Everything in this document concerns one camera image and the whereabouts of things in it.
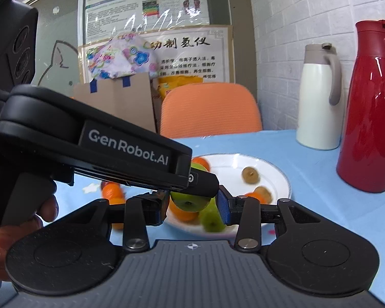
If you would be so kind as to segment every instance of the red thermos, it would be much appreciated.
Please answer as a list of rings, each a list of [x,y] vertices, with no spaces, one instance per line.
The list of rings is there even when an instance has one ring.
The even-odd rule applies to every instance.
[[[337,172],[353,187],[379,193],[385,191],[385,20],[356,27],[358,56]]]

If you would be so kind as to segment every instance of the orange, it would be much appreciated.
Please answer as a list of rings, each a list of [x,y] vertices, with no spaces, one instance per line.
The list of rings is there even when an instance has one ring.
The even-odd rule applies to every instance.
[[[210,172],[210,164],[208,163],[208,161],[203,158],[203,157],[194,157],[192,160],[191,160],[192,163],[198,163],[198,164],[201,164],[204,168],[207,169],[208,172]]]
[[[101,184],[100,184],[101,191],[103,191],[105,186],[108,185],[108,184],[111,184],[111,182],[102,181]]]
[[[179,209],[171,200],[171,198],[169,200],[168,207],[171,210],[171,212],[175,215],[175,217],[182,222],[192,221],[198,217],[198,212],[186,212]]]
[[[110,205],[120,205],[120,204],[125,204],[126,200],[124,198],[112,198],[109,200],[109,203]],[[113,229],[115,230],[124,229],[123,223],[113,223],[112,226],[113,226]]]
[[[111,200],[113,198],[121,198],[124,199],[124,193],[120,187],[120,184],[117,183],[109,183],[104,186],[101,191],[101,195],[104,199]]]
[[[245,193],[245,196],[253,197],[255,199],[258,199],[260,204],[268,204],[268,201],[265,200],[265,198],[261,194],[259,194],[257,192]]]
[[[124,198],[111,198],[108,201],[110,205],[120,205],[120,204],[125,204],[126,200]]]

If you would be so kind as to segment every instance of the green apple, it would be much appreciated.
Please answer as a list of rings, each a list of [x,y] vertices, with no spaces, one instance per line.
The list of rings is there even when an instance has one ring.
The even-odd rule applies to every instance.
[[[191,163],[191,167],[203,171],[207,169],[198,163]],[[194,196],[194,195],[185,195],[179,192],[171,192],[171,199],[174,204],[181,210],[185,212],[199,212],[207,207],[211,198]]]
[[[219,233],[225,228],[225,224],[221,219],[215,198],[211,199],[208,206],[199,213],[198,219],[206,232]]]

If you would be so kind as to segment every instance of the plastic sheet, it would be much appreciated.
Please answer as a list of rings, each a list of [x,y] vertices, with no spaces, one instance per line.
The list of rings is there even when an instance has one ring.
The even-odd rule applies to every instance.
[[[79,0],[78,45],[122,32],[209,24],[207,0]]]

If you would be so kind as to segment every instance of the orange chair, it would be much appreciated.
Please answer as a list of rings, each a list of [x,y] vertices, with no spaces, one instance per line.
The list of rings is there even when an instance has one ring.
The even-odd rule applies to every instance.
[[[167,138],[261,130],[257,103],[239,84],[188,84],[171,90],[162,104],[160,133]]]

